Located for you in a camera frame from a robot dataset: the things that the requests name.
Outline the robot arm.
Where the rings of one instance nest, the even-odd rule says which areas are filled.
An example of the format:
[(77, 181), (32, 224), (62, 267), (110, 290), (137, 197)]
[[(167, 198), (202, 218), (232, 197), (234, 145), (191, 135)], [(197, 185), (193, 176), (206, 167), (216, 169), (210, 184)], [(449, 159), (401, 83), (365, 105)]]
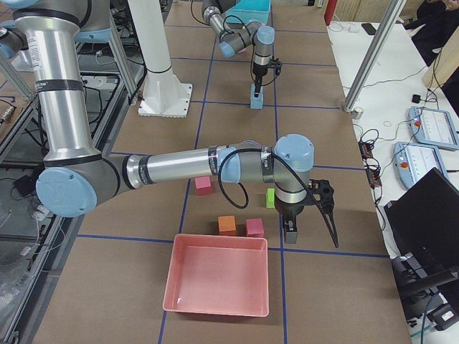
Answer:
[(240, 29), (232, 28), (224, 13), (233, 7), (236, 1), (204, 1), (202, 18), (204, 23), (212, 28), (219, 40), (219, 48), (226, 58), (233, 57), (242, 50), (252, 47), (251, 72), (252, 85), (250, 90), (250, 107), (260, 109), (263, 106), (264, 87), (263, 77), (269, 70), (274, 71), (274, 77), (281, 73), (282, 62), (273, 56), (275, 29), (255, 19), (243, 22)]
[[(280, 74), (273, 58), (275, 29), (255, 19), (235, 31), (222, 18), (239, 1), (204, 1), (202, 18), (216, 37), (222, 54), (231, 57), (253, 46), (251, 108), (262, 98), (263, 77), (269, 69)], [(93, 145), (80, 79), (75, 42), (109, 42), (110, 1), (1, 1), (13, 9), (14, 29), (28, 48), (46, 125), (49, 151), (36, 182), (39, 200), (52, 213), (79, 217), (125, 191), (146, 185), (201, 176), (217, 176), (223, 196), (236, 208), (249, 199), (242, 181), (275, 184), (275, 208), (283, 218), (287, 243), (296, 243), (296, 217), (304, 206), (316, 206), (339, 247), (333, 220), (333, 189), (327, 180), (313, 180), (312, 142), (299, 134), (277, 140), (274, 147), (245, 141), (157, 156), (104, 158)], [(172, 72), (161, 8), (157, 1), (128, 1), (146, 69), (141, 114), (186, 117), (192, 85)], [(229, 198), (222, 185), (237, 183), (243, 205)]]

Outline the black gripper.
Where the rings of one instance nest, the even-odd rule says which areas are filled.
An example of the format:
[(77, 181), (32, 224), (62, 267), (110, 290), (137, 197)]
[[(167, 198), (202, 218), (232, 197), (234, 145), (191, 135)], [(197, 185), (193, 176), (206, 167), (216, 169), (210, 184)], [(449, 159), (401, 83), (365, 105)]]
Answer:
[(298, 229), (296, 217), (306, 206), (315, 206), (330, 234), (335, 248), (339, 248), (339, 236), (336, 229), (333, 209), (334, 189), (328, 180), (311, 179), (308, 184), (308, 190), (304, 189), (298, 193), (289, 193), (281, 188), (275, 188), (275, 209), (283, 217), (284, 224), (284, 242), (286, 244), (295, 244), (298, 239)]
[(262, 79), (268, 73), (268, 70), (274, 70), (274, 77), (270, 82), (273, 82), (281, 73), (281, 61), (271, 58), (270, 61), (265, 64), (257, 64), (251, 61), (251, 76), (253, 83), (253, 97), (259, 98), (262, 93)]

